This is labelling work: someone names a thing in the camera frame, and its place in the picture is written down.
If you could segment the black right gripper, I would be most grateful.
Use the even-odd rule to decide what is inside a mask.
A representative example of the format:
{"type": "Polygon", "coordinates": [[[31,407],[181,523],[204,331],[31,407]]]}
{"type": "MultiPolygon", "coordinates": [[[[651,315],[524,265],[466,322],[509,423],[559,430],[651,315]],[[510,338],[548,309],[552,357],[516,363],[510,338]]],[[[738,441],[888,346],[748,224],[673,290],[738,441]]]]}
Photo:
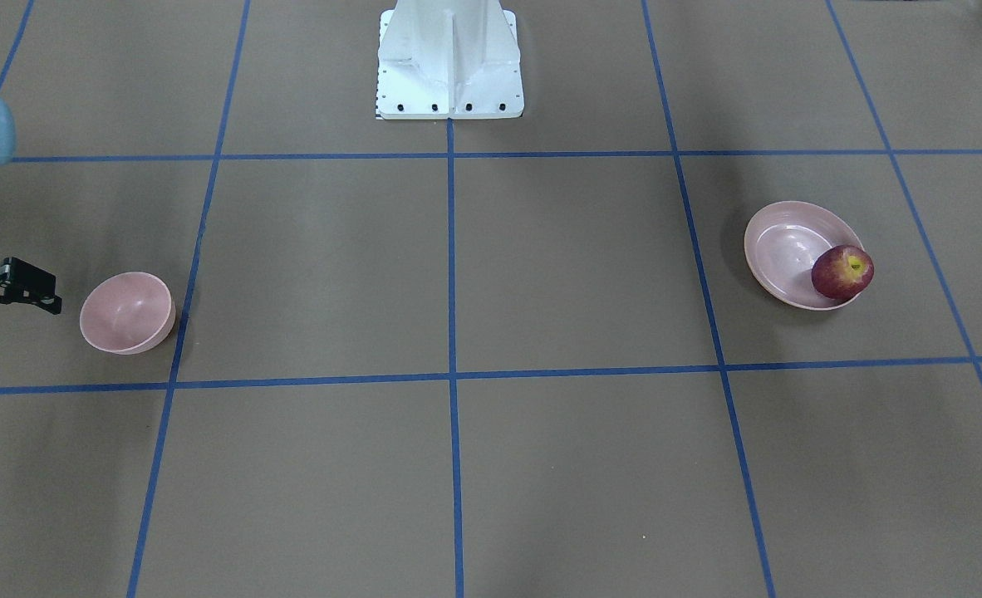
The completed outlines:
{"type": "Polygon", "coordinates": [[[52,315],[62,312],[62,299],[56,295],[56,277],[17,257],[7,259],[7,286],[15,292],[1,294],[0,304],[32,304],[52,315]]]}

